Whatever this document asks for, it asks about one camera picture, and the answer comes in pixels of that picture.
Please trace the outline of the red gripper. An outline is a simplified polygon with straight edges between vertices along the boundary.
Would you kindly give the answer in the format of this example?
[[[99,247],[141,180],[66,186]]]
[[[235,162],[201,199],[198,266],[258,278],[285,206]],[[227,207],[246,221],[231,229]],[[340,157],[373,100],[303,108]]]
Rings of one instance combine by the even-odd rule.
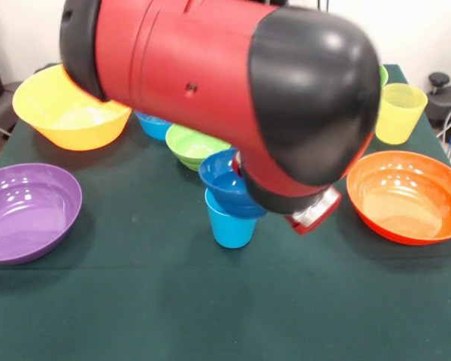
[[[329,217],[341,202],[341,194],[334,188],[324,190],[316,200],[304,210],[286,215],[284,219],[299,235],[313,231],[327,217]]]

